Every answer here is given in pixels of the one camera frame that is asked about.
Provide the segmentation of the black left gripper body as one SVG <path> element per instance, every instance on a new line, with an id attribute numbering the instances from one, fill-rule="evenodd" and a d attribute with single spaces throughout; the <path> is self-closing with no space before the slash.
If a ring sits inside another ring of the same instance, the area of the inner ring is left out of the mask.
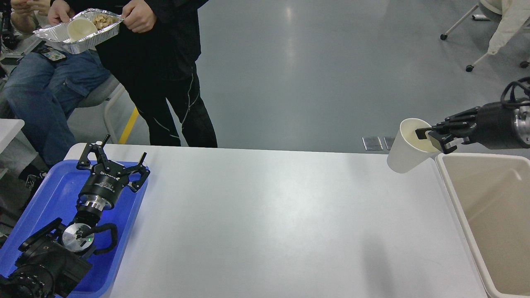
<path id="1" fill-rule="evenodd" d="M 90 175 L 78 195 L 78 206 L 96 208 L 99 211 L 115 207 L 123 190 L 139 190 L 139 166 L 125 166 L 117 162 L 97 162 L 90 168 Z"/>

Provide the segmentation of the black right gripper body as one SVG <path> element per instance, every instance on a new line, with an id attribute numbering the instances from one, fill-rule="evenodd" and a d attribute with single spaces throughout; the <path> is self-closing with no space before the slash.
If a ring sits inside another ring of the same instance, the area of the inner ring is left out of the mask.
<path id="1" fill-rule="evenodd" d="M 485 104 L 478 109 L 469 141 L 494 150 L 528 149 L 528 142 L 517 132 L 515 120 L 515 111 L 502 107 L 500 102 Z"/>

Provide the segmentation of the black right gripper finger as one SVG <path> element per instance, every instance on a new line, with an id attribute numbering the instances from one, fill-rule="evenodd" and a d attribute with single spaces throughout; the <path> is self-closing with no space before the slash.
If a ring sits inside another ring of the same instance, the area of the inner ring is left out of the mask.
<path id="1" fill-rule="evenodd" d="M 476 123 L 479 109 L 481 107 L 473 107 L 461 113 L 451 115 L 433 127 L 472 127 Z"/>
<path id="2" fill-rule="evenodd" d="M 429 140 L 441 153 L 449 154 L 456 151 L 458 145 L 470 143 L 471 131 L 470 124 L 437 124 L 416 129 L 416 136 L 419 140 Z"/>

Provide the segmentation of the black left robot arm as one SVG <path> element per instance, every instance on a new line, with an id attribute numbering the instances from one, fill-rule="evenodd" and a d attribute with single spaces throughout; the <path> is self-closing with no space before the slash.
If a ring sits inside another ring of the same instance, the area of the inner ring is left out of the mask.
<path id="1" fill-rule="evenodd" d="M 2 298 L 97 298 L 113 282 L 148 176 L 106 141 L 51 168 L 1 249 Z"/>

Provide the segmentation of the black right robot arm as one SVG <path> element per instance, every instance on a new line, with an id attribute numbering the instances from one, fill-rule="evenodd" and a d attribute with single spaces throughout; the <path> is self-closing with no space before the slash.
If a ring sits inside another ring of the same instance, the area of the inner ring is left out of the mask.
<path id="1" fill-rule="evenodd" d="M 414 141 L 428 140 L 438 151 L 449 154 L 460 144 L 478 143 L 487 149 L 528 149 L 529 77 L 509 83 L 500 99 L 446 117 L 426 128 L 414 130 Z"/>

